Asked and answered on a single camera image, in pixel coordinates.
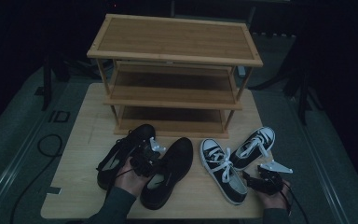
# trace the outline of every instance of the shoe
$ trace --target shoe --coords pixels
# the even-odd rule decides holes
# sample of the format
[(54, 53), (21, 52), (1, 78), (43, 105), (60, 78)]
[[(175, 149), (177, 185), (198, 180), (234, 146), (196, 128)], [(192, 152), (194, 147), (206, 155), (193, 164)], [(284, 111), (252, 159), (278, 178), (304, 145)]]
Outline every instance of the shoe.
[(275, 142), (275, 132), (269, 127), (254, 131), (248, 139), (235, 150), (230, 161), (236, 171), (244, 170), (252, 161), (264, 155), (267, 157)]
[(228, 159), (229, 153), (229, 148), (225, 153), (213, 139), (203, 140), (200, 146), (202, 165), (217, 183), (226, 199), (234, 205), (239, 205), (244, 202), (248, 190), (232, 168), (232, 163)]
[(156, 137), (156, 132), (150, 124), (143, 124), (136, 129), (129, 131), (129, 134), (116, 141), (107, 156), (97, 167), (97, 182), (101, 189), (107, 190), (109, 183), (115, 183), (118, 170), (124, 166), (127, 158), (134, 153), (137, 148), (150, 138)]
[(175, 185), (188, 173), (193, 162), (193, 144), (188, 138), (174, 142), (159, 162), (156, 174), (147, 182), (140, 199), (144, 207), (157, 210), (170, 198)]

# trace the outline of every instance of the wire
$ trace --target wire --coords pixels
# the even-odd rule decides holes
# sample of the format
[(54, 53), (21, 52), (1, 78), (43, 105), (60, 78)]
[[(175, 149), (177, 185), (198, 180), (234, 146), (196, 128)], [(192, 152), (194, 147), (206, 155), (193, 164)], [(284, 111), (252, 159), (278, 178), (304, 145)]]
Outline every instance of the wire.
[(298, 202), (298, 200), (297, 200), (295, 194), (293, 193), (292, 189), (291, 189), (286, 183), (283, 182), (283, 184), (284, 184), (287, 188), (289, 188), (289, 192), (292, 194), (293, 200), (295, 200), (295, 202), (297, 203), (298, 208), (300, 209), (300, 211), (301, 211), (301, 213), (302, 213), (302, 215), (303, 215), (303, 217), (304, 217), (304, 219), (305, 219), (305, 222), (309, 224), (310, 222), (308, 221), (307, 214), (305, 213), (305, 211), (304, 211), (303, 207), (301, 206), (301, 204)]
[[(45, 153), (42, 148), (41, 148), (41, 143), (43, 140), (45, 140), (46, 138), (48, 137), (57, 137), (57, 139), (60, 141), (60, 145), (58, 146), (57, 148), (57, 151), (55, 154), (53, 155), (49, 155), (48, 153)], [(34, 182), (36, 181), (37, 178), (39, 178), (39, 176), (41, 176), (48, 168), (49, 166), (54, 162), (54, 160), (58, 157), (60, 157), (62, 154), (60, 153), (61, 149), (62, 149), (62, 138), (55, 134), (55, 133), (52, 133), (52, 134), (48, 134), (44, 137), (42, 137), (41, 139), (39, 139), (38, 143), (37, 143), (37, 149), (38, 151), (46, 156), (46, 157), (50, 157), (51, 160), (48, 162), (48, 164), (42, 169), (42, 171), (39, 172), (39, 174), (31, 181), (31, 183), (28, 184), (28, 186), (22, 191), (21, 195), (19, 196), (19, 198), (17, 198), (17, 201), (14, 203), (14, 206), (13, 208), (11, 209), (11, 214), (10, 214), (10, 224), (13, 224), (14, 223), (14, 215), (16, 213), (16, 209), (22, 199), (22, 197), (24, 196), (24, 194), (28, 191), (28, 189), (34, 184)]]
[(280, 194), (282, 195), (282, 197), (284, 198), (284, 201), (286, 202), (286, 210), (287, 210), (287, 214), (290, 216), (291, 213), (292, 213), (292, 204), (289, 203), (289, 200), (287, 199), (286, 195), (284, 195), (284, 193), (282, 192), (282, 190), (278, 187), (278, 185), (275, 183), (275, 181), (271, 178), (271, 177), (268, 177), (268, 180), (272, 182), (272, 184), (274, 185), (275, 189), (277, 191), (280, 192)]
[(117, 175), (116, 178), (118, 178), (119, 176), (124, 175), (124, 174), (126, 174), (126, 173), (128, 173), (128, 172), (130, 172), (130, 171), (133, 171), (133, 169), (130, 169), (130, 170), (126, 171), (126, 172), (123, 172), (123, 173)]

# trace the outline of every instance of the wooden shoe rack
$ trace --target wooden shoe rack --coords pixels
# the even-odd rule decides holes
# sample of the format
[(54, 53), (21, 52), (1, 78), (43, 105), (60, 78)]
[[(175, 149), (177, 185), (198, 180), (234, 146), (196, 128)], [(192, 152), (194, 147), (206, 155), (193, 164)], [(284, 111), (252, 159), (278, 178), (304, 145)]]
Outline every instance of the wooden shoe rack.
[[(245, 24), (108, 14), (89, 49), (105, 87), (115, 134), (143, 123), (158, 135), (228, 138), (253, 67), (262, 66)], [(114, 62), (108, 76), (103, 59)], [(236, 66), (247, 67), (237, 89)]]

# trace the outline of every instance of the canvas sneaker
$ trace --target canvas sneaker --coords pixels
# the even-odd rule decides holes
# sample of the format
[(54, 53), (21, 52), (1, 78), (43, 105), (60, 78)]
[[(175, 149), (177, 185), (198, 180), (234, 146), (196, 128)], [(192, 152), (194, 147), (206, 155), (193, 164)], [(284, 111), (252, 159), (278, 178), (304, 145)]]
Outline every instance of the canvas sneaker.
[(271, 128), (259, 128), (231, 154), (229, 160), (236, 171), (242, 171), (262, 155), (268, 157), (274, 142), (275, 132)]
[(225, 152), (213, 139), (205, 139), (200, 145), (202, 165), (211, 175), (225, 198), (239, 205), (245, 200), (247, 188), (241, 181), (229, 160), (230, 149)]

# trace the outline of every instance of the black leather shoe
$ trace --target black leather shoe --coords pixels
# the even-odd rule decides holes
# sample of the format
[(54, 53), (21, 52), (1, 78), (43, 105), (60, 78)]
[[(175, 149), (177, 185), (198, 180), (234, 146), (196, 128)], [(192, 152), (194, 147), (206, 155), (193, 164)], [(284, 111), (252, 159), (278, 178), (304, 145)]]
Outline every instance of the black leather shoe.
[(141, 193), (141, 203), (152, 210), (161, 208), (170, 198), (174, 186), (190, 170), (193, 162), (193, 144), (188, 138), (180, 138), (168, 148), (159, 168)]
[(127, 137), (117, 140), (97, 167), (97, 180), (100, 188), (108, 189), (110, 182), (115, 183), (118, 170), (124, 166), (131, 153), (134, 153), (144, 141), (148, 141), (152, 137), (156, 137), (154, 127), (150, 124), (143, 124), (130, 131)]

